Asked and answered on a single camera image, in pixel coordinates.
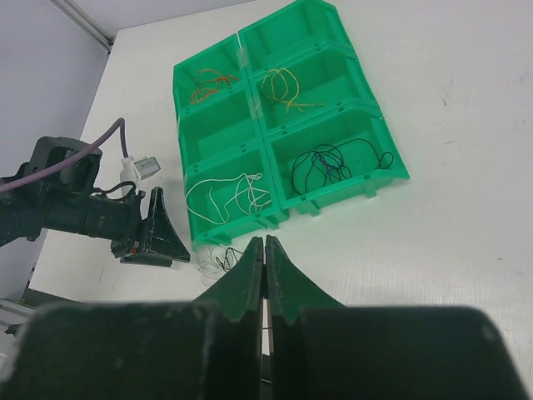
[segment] orange wire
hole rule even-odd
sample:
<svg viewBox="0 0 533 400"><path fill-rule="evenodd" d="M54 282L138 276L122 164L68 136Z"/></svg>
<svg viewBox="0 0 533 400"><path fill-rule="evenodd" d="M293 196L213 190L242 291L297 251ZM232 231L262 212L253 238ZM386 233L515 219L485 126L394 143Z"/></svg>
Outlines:
<svg viewBox="0 0 533 400"><path fill-rule="evenodd" d="M218 77L215 77L214 79L208 79L206 81L202 81L198 83L200 80L200 76L203 73L215 73L216 75L218 75ZM189 102L191 104L201 103L209 96L220 92L223 89L223 87L221 87L221 83L226 83L227 86L231 86L232 85L231 81L238 82L239 79L237 77L234 77L233 75L222 75L222 73L217 71L216 69L210 69L210 68L201 69L200 71L197 72L197 75L194 77L194 85L195 85L196 90L192 94ZM216 88L205 87L206 84L211 84L211 83L215 83L217 85Z"/></svg>
<svg viewBox="0 0 533 400"><path fill-rule="evenodd" d="M287 82L286 78L283 76L283 73L286 73L296 85L296 93L294 94L294 96L289 101L286 100L286 97L289 94L289 83ZM281 98L279 98L276 95L276 89L275 89L274 80L277 77L280 77L281 80L283 81L283 83L285 84L285 92L283 93L283 96ZM265 92L265 83L267 82L268 78L271 78L271 92L272 92L271 96L268 95ZM323 102L314 103L314 104L310 104L310 103L301 104L301 103L296 102L296 99L298 98L298 96L300 96L300 83L298 82L298 79L296 78L294 73L289 71L287 68L281 68L281 69L273 68L273 69L269 70L266 73L265 77L263 78L263 82L262 82L262 85L261 85L261 90L263 91L263 95L266 98L270 98L272 101L279 102L281 104L285 104L286 105L287 120L289 118L289 109L291 107L295 107L295 108L297 108L300 111L300 113L304 113L305 112L305 110L303 109L304 107L325 107L326 106L326 104L323 103Z"/></svg>

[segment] cable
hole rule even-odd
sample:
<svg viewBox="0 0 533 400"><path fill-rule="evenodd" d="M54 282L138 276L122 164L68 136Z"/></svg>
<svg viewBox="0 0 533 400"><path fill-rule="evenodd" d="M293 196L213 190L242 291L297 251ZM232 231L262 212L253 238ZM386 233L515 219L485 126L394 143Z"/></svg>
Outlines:
<svg viewBox="0 0 533 400"><path fill-rule="evenodd" d="M203 73L215 73L218 76L215 77L214 79L209 79L198 84L199 77ZM197 75L194 77L195 91L192 94L191 99L189 100L189 103L198 104L198 103L203 102L206 98L208 98L212 94L218 93L222 90L222 87L221 87L222 82L225 82L227 86L231 86L232 85L231 81L238 82L239 79L237 77L234 77L233 75L222 75L222 73L217 71L216 69L210 69L210 68L201 69L200 71L197 72ZM217 88L204 87L206 84L209 84L209 83L215 83L217 85Z"/></svg>
<svg viewBox="0 0 533 400"><path fill-rule="evenodd" d="M248 175L248 174L245 174L245 173L242 173L241 175L239 175L238 177L235 177L235 178L232 178L232 179L205 179L203 181L200 181L200 182L197 182L195 185L193 185L187 192L187 194L185 195L185 204L187 206L187 210L189 210L190 213L196 215L197 217L200 217L202 219L205 219L206 221L208 221L209 223L212 223L214 225L224 225L226 223L228 223L231 219L231 215L229 213L229 211L227 210L227 206L235 201L237 206L239 207L239 209L246 215L250 215L252 213L258 213L260 212L265 206L269 205L272 203L272 200L266 200L263 204L258 204L257 202L264 198L265 196L268 196L270 193L267 191L267 190L263 190L263 189L259 189L259 188L256 188L256 187L253 187L253 183L255 181L258 181L260 179L262 179L263 175L262 173L258 173L258 174L254 174L254 175ZM244 190L241 190L239 192L239 188L241 186L241 183L246 180L247 181L247 188L244 189ZM191 192L197 188L199 185L203 184L203 183L208 183L208 182L222 182L222 183L231 183L231 182L235 182L235 181L238 181L237 182L237 185L235 187L235 196L233 196L232 198L230 198L225 204L224 206L222 207L222 209L226 212L226 216L223 217L222 216L222 212L221 212L221 209L217 206L217 204L215 203L215 201L213 200L213 197L212 197L212 190L213 190L213 187L211 186L211 188L209 189L209 193L208 193L208 197L209 199L211 200L211 203L213 204L213 206L215 207L215 209L217 210L217 213L218 213L218 216L220 217L220 219L222 220L221 222L217 222L217 221L213 221L212 219L208 218L208 217L205 217L201 214L199 214L198 212L192 210L190 207L189 207L189 204L188 204L188 201L187 199L189 198L189 195L191 194ZM255 193L254 192L260 192L262 193L261 196L259 197L256 197ZM244 210L240 204L240 201L239 201L239 197L243 194L243 193L248 193L248 201L250 202L250 205L248 206L248 211Z"/></svg>
<svg viewBox="0 0 533 400"><path fill-rule="evenodd" d="M228 272L230 269L232 269L235 264L237 264L238 257L237 254L242 255L242 252L239 252L236 248L228 247L226 249L226 252L224 253L224 260L222 261L219 257L216 257L217 264L224 272Z"/></svg>
<svg viewBox="0 0 533 400"><path fill-rule="evenodd" d="M116 120L116 122L113 125L111 125L111 127L101 137L99 137L93 143L86 146L81 152L77 152L71 157L66 158L61 162L58 162L57 164L52 165L51 167L45 168L42 171L35 172L32 175L21 177L20 179L11 181L10 183L5 183L3 185L0 185L0 193L8 192L10 190L19 188L21 186L28 185L29 183L36 182L39 179L43 179L44 177L52 175L53 173L58 173L59 171L61 171L62 169L66 167L70 167L74 165L75 163L80 161L82 158L86 157L88 154L91 154L97 148L102 146L102 144L104 144L111 137L111 135L113 135L115 131L119 128L120 128L120 138L121 138L121 144L122 144L122 154L124 154L124 157L127 158L126 122L124 121L124 118L119 118L118 120Z"/></svg>
<svg viewBox="0 0 533 400"><path fill-rule="evenodd" d="M306 178L304 180L305 193L309 193L307 181L309 180L309 177L311 176L311 173L314 169L324 175L324 182L322 184L322 187L325 187L327 185L328 180L330 183L337 183L345 179L351 178L351 169L345 164L344 156L342 155L340 148L353 142L364 142L372 148L372 151L376 155L377 159L377 166L375 170L388 169L394 163L394 154L392 154L391 152L384 152L380 157L374 145L369 140L360 137L356 137L355 139L343 142L337 146L334 146L332 144L319 144L318 146L315 146L311 151L303 152L294 160L291 171L291 185L294 191L300 196L303 194L296 188L295 175L296 170L301 165L303 165L303 163L309 158L311 158L311 167L309 168L309 171L307 172ZM383 166L382 164L386 155L388 155L391 160L387 165Z"/></svg>
<svg viewBox="0 0 533 400"><path fill-rule="evenodd" d="M95 187L92 192L93 193L99 193L100 196L102 196L103 198L106 198L108 194L111 194L113 192L116 192L118 189L122 189L126 186L131 186L132 188L129 190L129 192L126 194L126 196L122 196L120 198L117 198L117 199L112 199L113 201L115 202L125 202L126 200L128 200L131 196L133 196L135 194L135 191L137 190L137 185L133 182L133 181L124 181L124 182L120 182L118 185L115 185L113 186L111 189L109 190L102 190L100 189L99 187Z"/></svg>
<svg viewBox="0 0 533 400"><path fill-rule="evenodd" d="M286 78L283 76L283 73L287 73L289 75L289 77L291 77L292 80L294 81L294 83L296 84L296 93L291 98L291 100L289 100L289 101L286 100L286 97L289 94L289 83L287 82ZM272 92L271 96L269 96L268 94L265 93L265 83L267 82L267 79L270 76L271 76L271 92ZM281 80L283 81L283 83L285 84L285 92L283 93L283 96L281 98L278 98L276 96L276 89L275 89L274 81L275 81L275 79L277 77L280 77ZM300 83L298 82L298 79L296 79L296 76L294 75L294 73L289 71L287 68L281 68L281 69L273 68L273 69L269 70L266 73L265 77L263 78L263 82L262 82L262 85L261 85L261 90L263 92L263 95L266 98L270 98L271 100L273 100L275 102L286 104L287 118L288 118L289 109L291 107L296 107L301 113L304 113L305 111L303 110L303 107L324 107L324 106L326 106L325 103L300 104L300 103L295 102L296 98L298 96L300 96Z"/></svg>
<svg viewBox="0 0 533 400"><path fill-rule="evenodd" d="M228 273L232 268L234 268L240 258L237 256L237 254L242 255L242 252L234 247L227 247L226 251L224 252L224 258L220 259L219 257L213 256L213 252L216 248L222 247L211 247L207 255L207 260L195 266L195 269L201 274L201 280L205 286L211 286L225 273Z"/></svg>

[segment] black robotic arm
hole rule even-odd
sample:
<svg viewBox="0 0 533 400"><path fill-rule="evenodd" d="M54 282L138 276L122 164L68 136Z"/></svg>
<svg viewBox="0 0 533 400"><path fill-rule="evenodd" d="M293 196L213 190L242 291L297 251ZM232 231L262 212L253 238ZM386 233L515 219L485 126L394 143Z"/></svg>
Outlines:
<svg viewBox="0 0 533 400"><path fill-rule="evenodd" d="M66 137L42 137L32 158L13 177L12 183L56 165L81 152L86 143ZM172 260L188 263L191 256L176 235L163 202L163 189L155 187L146 219L140 206L145 197L133 182L129 193L110 199L111 191L95 188L102 151L93 150L72 166L35 182L0 191L0 247L18 238L36 240L43 228L111 240L111 251L123 263L170 267Z"/></svg>

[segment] white table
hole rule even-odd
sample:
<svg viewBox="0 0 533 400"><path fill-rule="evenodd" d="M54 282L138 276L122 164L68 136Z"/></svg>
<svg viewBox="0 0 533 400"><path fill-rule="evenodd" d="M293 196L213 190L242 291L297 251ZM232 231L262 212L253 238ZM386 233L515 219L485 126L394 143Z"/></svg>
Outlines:
<svg viewBox="0 0 533 400"><path fill-rule="evenodd" d="M82 140L117 117L134 156L154 155L177 233L190 248L172 66L287 0L257 0L121 31ZM291 216L278 236L294 263L350 305L467 304L502 331L533 388L533 2L334 2L411 181L320 217ZM97 185L117 183L118 135ZM234 242L244 248L255 232ZM192 265L121 265L109 242L50 232L30 288L80 301L190 300Z"/></svg>

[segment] green bin organizer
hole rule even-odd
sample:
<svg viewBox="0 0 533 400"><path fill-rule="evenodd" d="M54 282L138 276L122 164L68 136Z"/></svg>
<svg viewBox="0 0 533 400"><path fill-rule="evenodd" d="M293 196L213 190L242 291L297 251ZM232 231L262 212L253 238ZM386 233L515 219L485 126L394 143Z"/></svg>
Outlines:
<svg viewBox="0 0 533 400"><path fill-rule="evenodd" d="M316 105L299 109L287 107L285 103L271 99L272 92L276 98L282 98L287 88L290 94L286 96L286 100L291 100L291 96L297 93L296 81L288 72L282 72L285 81L281 76L274 77L274 74L269 72L252 79L256 114L265 138L280 128L284 129L308 120L336 108L339 103L353 99L369 107L379 107L366 82L361 64L353 52L347 52L333 45L319 45L313 52L305 53L276 67L287 68L297 79L300 94L295 103Z"/></svg>
<svg viewBox="0 0 533 400"><path fill-rule="evenodd" d="M315 45L353 51L335 6L322 0L297 0L242 29L239 38L250 78Z"/></svg>
<svg viewBox="0 0 533 400"><path fill-rule="evenodd" d="M257 229L278 228L291 209L318 215L333 203L360 194L372 197L395 179L409 179L335 7L322 0L296 0L238 35L174 67L174 101L195 251L200 245L229 245L233 238ZM191 105L195 75L204 68L233 75L239 82ZM287 111L286 104L268 98L271 80L263 87L263 79L272 69L283 68L298 81L294 102L316 106L303 107L304 112L297 107ZM280 78L273 82L278 98L282 97L286 84ZM287 85L285 100L290 101L296 84L289 79ZM325 181L323 173L310 171L310 158L292 173L296 158L320 145L341 152L346 165L343 179ZM393 155L393 162L386 152ZM265 207L255 208L244 190L245 180L237 187L236 178L243 173L262 174L253 187L268 192L259 201L269 198ZM209 179L224 181L204 182ZM236 191L239 204L232 200ZM229 221L223 219L226 212Z"/></svg>
<svg viewBox="0 0 533 400"><path fill-rule="evenodd" d="M229 180L240 177L243 173L248 175L262 174L262 178L255 181L253 187L267 191L269 194L260 198L257 204L261 205L268 199L271 200L271 203L261 210L256 210L247 193L244 192L239 197L239 203L246 213L237 206L235 201L232 201L226 208L230 217L229 222L223 225L216 224L227 220L224 204L236 194L238 181L229 182ZM225 179L228 182L202 182L213 178ZM242 182L238 190L241 192L246 188L246 182ZM233 238L257 229L278 228L280 223L289 218L289 212L280 208L271 169L268 164L267 152L262 142L251 146L244 145L239 150L217 162L205 162L188 170L185 174L185 193L189 193L187 206L190 208L189 225L191 228L192 247L195 251L202 244L229 245ZM260 195L262 195L262 192L257 192L256 198ZM221 219L211 199L219 207L222 216L225 218L224 220ZM215 223L198 217L194 212L211 219Z"/></svg>
<svg viewBox="0 0 533 400"><path fill-rule="evenodd" d="M195 82L196 75L202 69L214 69L225 76L232 75L239 79L237 83L232 82L230 87L243 84L246 81L246 73L241 68L240 56L241 48L239 39L234 34L198 53L196 56L177 64L174 67L172 84L176 115L181 116L184 111L192 112L195 109L205 107L207 104L227 93L227 87L224 87L220 92L207 97L205 101L198 104L191 104L192 94L197 90ZM200 79L211 79L211 77L207 74L200 76Z"/></svg>
<svg viewBox="0 0 533 400"><path fill-rule="evenodd" d="M379 157L367 142L352 141L358 138L370 142ZM391 184L394 179L409 179L381 112L355 103L342 104L336 110L270 136L265 142L283 209L295 208L299 213L318 215L321 208L333 203L359 194L373 197L378 188ZM311 156L306 161L303 161L304 157L299 159L298 162L303 164L293 175L295 160L304 152L319 145L326 145L319 147L323 150L332 148L327 145L339 146L347 142L338 149L350 168L351 178L340 182L335 179L325 181L324 174L316 169L309 172ZM394 161L387 169L376 169L384 152L391 152ZM384 156L383 167L390 162L389 157L388 154ZM293 178L300 194L292 186Z"/></svg>
<svg viewBox="0 0 533 400"><path fill-rule="evenodd" d="M193 113L184 112L179 122L179 143L185 172L197 163L209 163L225 153L261 140L259 123L252 118L247 84L230 87Z"/></svg>

